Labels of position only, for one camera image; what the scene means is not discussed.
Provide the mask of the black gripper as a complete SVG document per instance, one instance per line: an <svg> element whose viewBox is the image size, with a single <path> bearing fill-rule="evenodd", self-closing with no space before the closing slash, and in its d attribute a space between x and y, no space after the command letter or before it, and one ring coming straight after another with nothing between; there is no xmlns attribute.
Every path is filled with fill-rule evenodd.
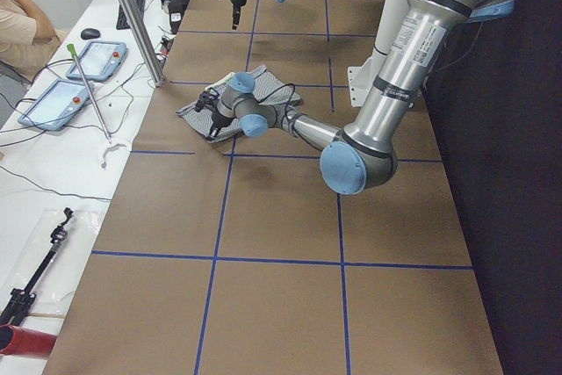
<svg viewBox="0 0 562 375"><path fill-rule="evenodd" d="M207 136L209 141L215 141L217 136L220 134L221 128L228 127L233 122L233 113L230 109L220 110L216 108L212 112L212 122L213 126Z"/></svg>
<svg viewBox="0 0 562 375"><path fill-rule="evenodd" d="M240 24L241 19L241 7L245 6L247 0L231 0L233 5L233 13L232 13L232 29L236 30L238 25Z"/></svg>

